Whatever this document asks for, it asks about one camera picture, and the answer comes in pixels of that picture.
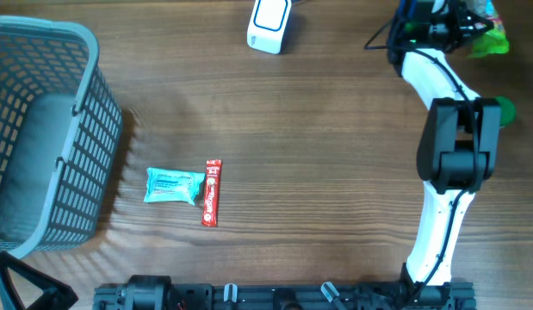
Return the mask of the green candy bag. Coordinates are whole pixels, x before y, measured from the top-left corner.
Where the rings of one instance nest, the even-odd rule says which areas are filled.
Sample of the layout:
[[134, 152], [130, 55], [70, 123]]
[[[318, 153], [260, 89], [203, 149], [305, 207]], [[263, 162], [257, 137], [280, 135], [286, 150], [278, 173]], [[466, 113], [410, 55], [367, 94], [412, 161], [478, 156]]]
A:
[[493, 22], [494, 28], [476, 39], [470, 48], [471, 58], [483, 58], [491, 54], [507, 54], [510, 43], [506, 38], [503, 22], [493, 0], [467, 0], [468, 8], [476, 15]]

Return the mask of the teal tissue pack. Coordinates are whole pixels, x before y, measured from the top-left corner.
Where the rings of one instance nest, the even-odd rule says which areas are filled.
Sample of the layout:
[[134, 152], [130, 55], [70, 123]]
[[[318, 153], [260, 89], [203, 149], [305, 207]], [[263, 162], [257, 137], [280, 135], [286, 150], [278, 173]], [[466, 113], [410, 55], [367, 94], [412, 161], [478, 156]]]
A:
[[147, 168], [146, 195], [144, 202], [187, 202], [194, 206], [197, 196], [201, 192], [205, 174], [202, 172], [187, 172], [179, 170], [165, 170]]

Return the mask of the red coffee stick sachet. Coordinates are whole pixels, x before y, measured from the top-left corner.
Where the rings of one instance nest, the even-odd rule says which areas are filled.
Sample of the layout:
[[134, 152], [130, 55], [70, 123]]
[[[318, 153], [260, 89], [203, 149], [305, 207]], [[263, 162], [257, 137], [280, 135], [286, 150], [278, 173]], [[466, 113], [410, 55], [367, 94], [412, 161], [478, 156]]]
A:
[[204, 209], [201, 223], [204, 226], [218, 225], [221, 159], [209, 159], [206, 163]]

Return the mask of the green lid jar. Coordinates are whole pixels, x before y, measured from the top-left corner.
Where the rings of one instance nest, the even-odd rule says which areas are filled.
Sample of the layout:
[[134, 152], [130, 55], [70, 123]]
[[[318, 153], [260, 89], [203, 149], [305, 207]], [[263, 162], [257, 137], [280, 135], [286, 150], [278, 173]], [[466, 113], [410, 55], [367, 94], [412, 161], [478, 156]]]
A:
[[511, 125], [517, 116], [515, 104], [511, 99], [504, 96], [497, 96], [495, 100], [500, 106], [500, 126], [507, 127]]

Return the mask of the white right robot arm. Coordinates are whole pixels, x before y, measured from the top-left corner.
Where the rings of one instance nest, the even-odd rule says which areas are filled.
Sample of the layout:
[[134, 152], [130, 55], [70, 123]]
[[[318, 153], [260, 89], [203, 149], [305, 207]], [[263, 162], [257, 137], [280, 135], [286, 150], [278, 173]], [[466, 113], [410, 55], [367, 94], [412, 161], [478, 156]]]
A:
[[399, 309], [457, 301], [452, 257], [464, 215], [495, 168], [501, 107], [472, 91], [445, 56], [493, 28], [464, 1], [401, 0], [390, 23], [387, 59], [428, 110], [416, 157], [423, 210]]

